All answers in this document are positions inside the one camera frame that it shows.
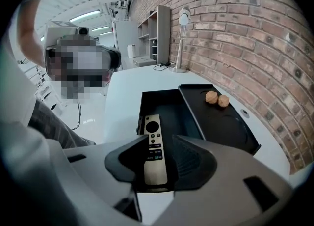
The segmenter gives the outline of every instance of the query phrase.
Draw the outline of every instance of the brick wall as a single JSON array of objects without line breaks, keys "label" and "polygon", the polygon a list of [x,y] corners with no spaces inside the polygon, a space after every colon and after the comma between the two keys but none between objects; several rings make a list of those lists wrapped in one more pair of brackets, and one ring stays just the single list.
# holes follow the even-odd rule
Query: brick wall
[{"label": "brick wall", "polygon": [[133,0],[143,21],[171,7],[171,51],[178,50],[179,10],[188,6],[183,63],[225,89],[270,130],[291,173],[314,156],[314,40],[293,0]]}]

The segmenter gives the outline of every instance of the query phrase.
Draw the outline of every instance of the walnut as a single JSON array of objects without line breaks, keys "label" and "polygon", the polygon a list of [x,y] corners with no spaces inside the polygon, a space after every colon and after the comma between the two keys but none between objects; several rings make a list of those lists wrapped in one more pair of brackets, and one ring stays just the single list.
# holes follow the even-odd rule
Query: walnut
[{"label": "walnut", "polygon": [[229,98],[225,95],[219,96],[218,105],[220,105],[221,107],[227,107],[229,105]]},{"label": "walnut", "polygon": [[218,100],[218,94],[214,91],[209,91],[206,93],[205,101],[210,104],[216,104]]}]

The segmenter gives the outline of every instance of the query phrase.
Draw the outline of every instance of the black tray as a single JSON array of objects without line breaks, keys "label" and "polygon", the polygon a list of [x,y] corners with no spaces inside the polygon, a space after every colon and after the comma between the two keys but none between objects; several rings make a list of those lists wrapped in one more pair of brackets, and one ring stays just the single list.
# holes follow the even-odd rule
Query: black tray
[{"label": "black tray", "polygon": [[208,91],[221,93],[212,84],[183,84],[179,91],[202,139],[242,149],[254,155],[260,148],[249,127],[231,104],[226,108],[205,102]]}]

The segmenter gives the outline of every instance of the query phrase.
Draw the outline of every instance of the gray bookshelf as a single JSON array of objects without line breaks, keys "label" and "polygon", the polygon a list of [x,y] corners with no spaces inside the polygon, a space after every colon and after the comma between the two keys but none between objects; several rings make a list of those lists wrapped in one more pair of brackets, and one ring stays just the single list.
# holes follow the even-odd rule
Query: gray bookshelf
[{"label": "gray bookshelf", "polygon": [[157,64],[169,61],[170,8],[159,5],[148,18],[138,26],[139,53],[154,59],[153,41],[157,41]]}]

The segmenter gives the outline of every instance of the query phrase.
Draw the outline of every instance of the white table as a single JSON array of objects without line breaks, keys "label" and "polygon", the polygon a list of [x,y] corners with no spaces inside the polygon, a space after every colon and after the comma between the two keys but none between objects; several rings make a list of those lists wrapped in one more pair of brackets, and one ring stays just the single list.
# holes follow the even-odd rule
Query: white table
[{"label": "white table", "polygon": [[[211,82],[192,73],[173,73],[168,69],[155,71],[153,66],[119,71],[113,74],[105,106],[104,142],[117,142],[136,135],[142,93],[145,91],[177,89],[181,84],[209,84]],[[289,180],[290,164],[272,134],[243,104],[223,89],[215,86],[230,99],[230,103],[243,117],[261,148],[254,158],[265,164],[286,181]],[[246,119],[241,109],[245,109],[250,118]],[[158,194],[139,194],[143,222],[151,224],[170,204],[173,192],[163,194],[163,200],[154,203]],[[154,204],[154,211],[147,204]]]}]

